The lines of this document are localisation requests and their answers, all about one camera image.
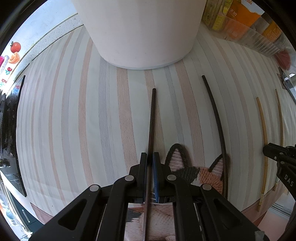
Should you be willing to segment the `dark chopstick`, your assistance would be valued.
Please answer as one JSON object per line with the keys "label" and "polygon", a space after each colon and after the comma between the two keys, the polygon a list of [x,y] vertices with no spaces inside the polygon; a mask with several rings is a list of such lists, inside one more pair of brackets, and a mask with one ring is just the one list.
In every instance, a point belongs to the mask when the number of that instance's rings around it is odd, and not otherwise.
{"label": "dark chopstick", "polygon": [[149,142],[147,149],[147,181],[145,189],[145,202],[144,202],[144,222],[143,222],[143,235],[142,240],[148,240],[149,233],[149,210],[151,204],[151,185],[152,185],[152,159],[154,153],[154,126],[155,126],[155,113],[156,113],[156,95],[157,90],[152,89],[151,99],[151,113],[149,121]]}
{"label": "dark chopstick", "polygon": [[222,174],[220,176],[220,180],[223,183],[223,188],[222,188],[222,195],[228,199],[228,155],[226,152],[226,144],[225,144],[225,138],[224,138],[224,133],[223,133],[223,128],[220,120],[220,116],[218,113],[218,109],[215,103],[215,99],[213,97],[213,94],[211,92],[210,86],[208,84],[208,81],[206,79],[205,75],[202,75],[202,79],[204,82],[204,85],[206,87],[206,90],[208,92],[208,96],[210,98],[210,102],[214,111],[214,116],[217,124],[217,129],[218,129],[218,134],[219,134],[219,140],[220,140],[220,145],[221,145],[221,154],[215,159],[215,161],[212,163],[212,165],[209,168],[209,172],[212,172],[215,167],[218,167],[218,163],[222,161]]}

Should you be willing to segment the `blue cabinet door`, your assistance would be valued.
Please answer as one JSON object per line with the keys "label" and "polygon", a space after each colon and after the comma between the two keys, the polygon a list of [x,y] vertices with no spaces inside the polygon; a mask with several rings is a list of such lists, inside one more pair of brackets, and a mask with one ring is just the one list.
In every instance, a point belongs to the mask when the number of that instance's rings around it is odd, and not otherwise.
{"label": "blue cabinet door", "polygon": [[10,191],[8,191],[8,197],[13,209],[16,211],[18,218],[28,231],[34,233],[43,226],[39,220],[30,214],[29,211],[27,211],[27,209],[25,209],[22,204],[16,200]]}

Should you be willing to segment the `plastic bag with red item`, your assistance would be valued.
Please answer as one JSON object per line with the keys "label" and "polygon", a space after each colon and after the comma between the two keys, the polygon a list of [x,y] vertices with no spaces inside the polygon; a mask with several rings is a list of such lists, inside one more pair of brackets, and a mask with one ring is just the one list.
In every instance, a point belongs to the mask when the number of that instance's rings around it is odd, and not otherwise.
{"label": "plastic bag with red item", "polygon": [[289,70],[291,65],[290,55],[287,50],[280,51],[275,54],[278,65],[283,70]]}

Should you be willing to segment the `striped cat table mat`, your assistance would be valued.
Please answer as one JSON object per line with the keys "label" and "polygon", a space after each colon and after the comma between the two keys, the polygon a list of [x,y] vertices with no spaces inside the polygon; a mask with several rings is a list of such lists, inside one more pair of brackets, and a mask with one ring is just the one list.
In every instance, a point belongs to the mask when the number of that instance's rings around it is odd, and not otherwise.
{"label": "striped cat table mat", "polygon": [[[295,146],[295,102],[280,80],[276,59],[201,27],[192,50],[177,63],[127,70],[99,54],[85,27],[43,51],[25,70],[16,147],[27,199],[43,225],[89,186],[112,185],[147,154],[152,89],[157,90],[154,153],[187,184],[210,184],[221,195],[222,153],[206,76],[228,155],[228,201],[253,224],[281,195],[277,161],[268,158],[263,204],[263,138],[280,145],[275,89],[283,117],[283,146]],[[127,208],[123,240],[142,240],[144,200]],[[157,201],[152,159],[148,240],[176,240],[173,205]]]}

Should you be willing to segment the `clear plastic organizer tray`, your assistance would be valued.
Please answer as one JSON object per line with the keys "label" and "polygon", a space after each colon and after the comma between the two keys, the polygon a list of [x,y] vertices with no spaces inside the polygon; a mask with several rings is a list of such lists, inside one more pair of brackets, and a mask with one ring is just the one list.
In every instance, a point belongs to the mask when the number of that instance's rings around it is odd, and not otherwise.
{"label": "clear plastic organizer tray", "polygon": [[269,26],[271,21],[273,21],[273,19],[264,12],[251,27],[247,27],[226,16],[223,30],[209,30],[213,31],[215,35],[221,39],[233,41],[270,57],[282,51],[286,41],[283,32],[273,43],[262,36],[262,33]]}

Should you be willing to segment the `orange seasoning box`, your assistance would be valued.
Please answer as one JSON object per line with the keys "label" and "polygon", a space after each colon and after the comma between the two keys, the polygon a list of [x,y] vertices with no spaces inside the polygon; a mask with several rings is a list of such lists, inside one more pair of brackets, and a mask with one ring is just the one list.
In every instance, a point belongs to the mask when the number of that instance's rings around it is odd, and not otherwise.
{"label": "orange seasoning box", "polygon": [[251,27],[263,13],[264,10],[254,1],[240,0],[232,2],[227,17],[247,27]]}

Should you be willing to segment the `black gas stove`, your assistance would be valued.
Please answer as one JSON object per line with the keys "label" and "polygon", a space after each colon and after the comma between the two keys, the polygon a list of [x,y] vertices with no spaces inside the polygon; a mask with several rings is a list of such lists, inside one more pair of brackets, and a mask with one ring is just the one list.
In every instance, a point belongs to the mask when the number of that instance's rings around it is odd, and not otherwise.
{"label": "black gas stove", "polygon": [[16,122],[25,75],[7,93],[1,93],[1,172],[24,197],[27,196],[16,149]]}

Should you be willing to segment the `yellow seasoning box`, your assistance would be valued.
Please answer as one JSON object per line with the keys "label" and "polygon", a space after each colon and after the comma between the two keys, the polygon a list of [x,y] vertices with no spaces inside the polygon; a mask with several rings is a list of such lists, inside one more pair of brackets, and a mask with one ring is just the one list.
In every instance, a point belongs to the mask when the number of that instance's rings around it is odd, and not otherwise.
{"label": "yellow seasoning box", "polygon": [[223,30],[232,2],[233,0],[207,0],[202,22],[211,30]]}

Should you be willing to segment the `cream cylindrical utensil holder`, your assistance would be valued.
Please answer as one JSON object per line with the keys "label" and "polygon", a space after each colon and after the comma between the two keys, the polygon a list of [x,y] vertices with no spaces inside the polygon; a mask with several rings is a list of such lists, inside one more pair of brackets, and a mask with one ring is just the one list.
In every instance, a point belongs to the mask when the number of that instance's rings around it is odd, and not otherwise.
{"label": "cream cylindrical utensil holder", "polygon": [[125,69],[154,69],[192,49],[205,1],[73,1],[100,56]]}

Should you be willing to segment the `colourful wall stickers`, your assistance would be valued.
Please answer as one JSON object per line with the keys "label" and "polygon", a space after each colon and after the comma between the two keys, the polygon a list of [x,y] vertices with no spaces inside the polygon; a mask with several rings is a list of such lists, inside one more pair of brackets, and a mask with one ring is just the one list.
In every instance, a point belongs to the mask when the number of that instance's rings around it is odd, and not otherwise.
{"label": "colourful wall stickers", "polygon": [[1,54],[1,89],[6,85],[10,74],[20,62],[21,44],[11,41],[8,48]]}

